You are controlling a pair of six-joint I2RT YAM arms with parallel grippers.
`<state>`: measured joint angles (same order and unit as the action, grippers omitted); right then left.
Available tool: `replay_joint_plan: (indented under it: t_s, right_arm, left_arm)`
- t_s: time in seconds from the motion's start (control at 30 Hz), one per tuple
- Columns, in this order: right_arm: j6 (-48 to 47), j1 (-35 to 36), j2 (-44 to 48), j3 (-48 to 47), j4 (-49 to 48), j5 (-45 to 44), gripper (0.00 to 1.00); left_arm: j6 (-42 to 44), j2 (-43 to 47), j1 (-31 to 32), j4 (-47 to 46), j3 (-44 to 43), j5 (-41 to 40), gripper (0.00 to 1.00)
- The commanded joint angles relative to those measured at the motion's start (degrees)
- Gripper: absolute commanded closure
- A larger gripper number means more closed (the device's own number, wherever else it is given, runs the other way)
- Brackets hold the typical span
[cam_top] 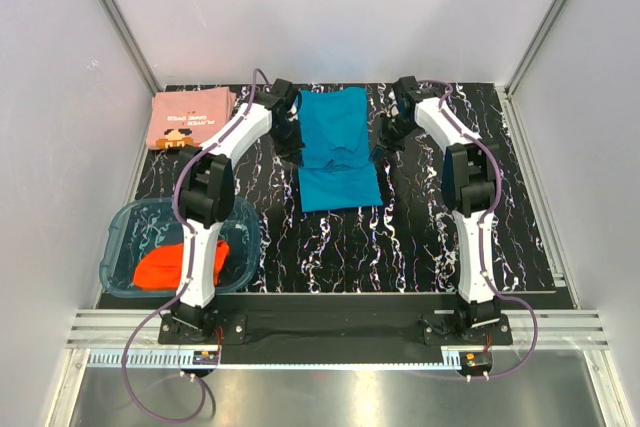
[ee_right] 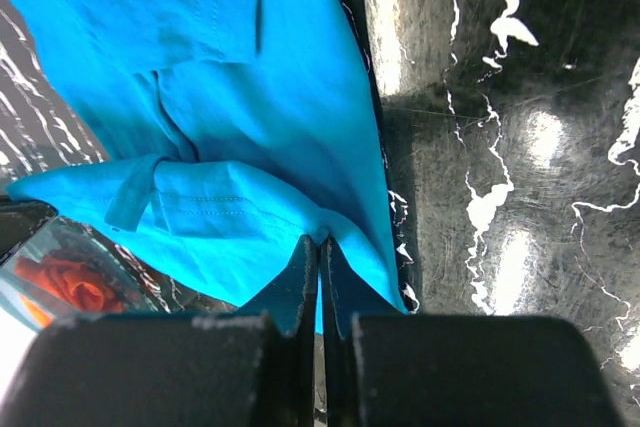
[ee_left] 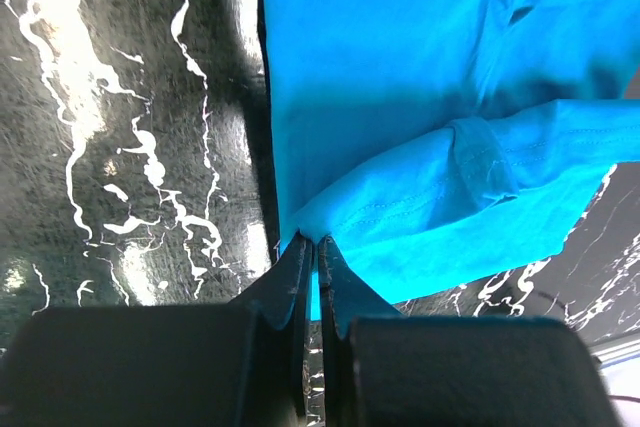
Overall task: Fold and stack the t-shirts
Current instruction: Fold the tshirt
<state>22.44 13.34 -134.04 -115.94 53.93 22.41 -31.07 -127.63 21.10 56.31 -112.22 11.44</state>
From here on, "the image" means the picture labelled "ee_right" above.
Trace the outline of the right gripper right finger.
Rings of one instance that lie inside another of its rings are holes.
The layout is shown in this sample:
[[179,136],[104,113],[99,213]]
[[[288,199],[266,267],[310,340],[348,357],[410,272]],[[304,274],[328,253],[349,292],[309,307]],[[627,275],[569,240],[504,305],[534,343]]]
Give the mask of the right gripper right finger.
[[332,426],[619,426],[588,342],[542,316],[404,315],[320,249]]

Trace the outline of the blue t-shirt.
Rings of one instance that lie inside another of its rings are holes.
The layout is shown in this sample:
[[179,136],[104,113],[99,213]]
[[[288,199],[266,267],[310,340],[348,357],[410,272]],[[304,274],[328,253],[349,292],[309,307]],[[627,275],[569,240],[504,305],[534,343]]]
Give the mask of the blue t-shirt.
[[108,153],[8,188],[242,305],[336,239],[401,308],[370,82],[340,0],[10,0]]

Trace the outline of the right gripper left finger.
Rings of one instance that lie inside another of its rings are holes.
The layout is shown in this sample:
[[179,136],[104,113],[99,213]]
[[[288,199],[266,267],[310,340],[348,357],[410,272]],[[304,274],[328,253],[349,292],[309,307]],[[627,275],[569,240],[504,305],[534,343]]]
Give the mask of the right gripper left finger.
[[66,317],[30,347],[5,426],[310,426],[318,254],[233,313]]

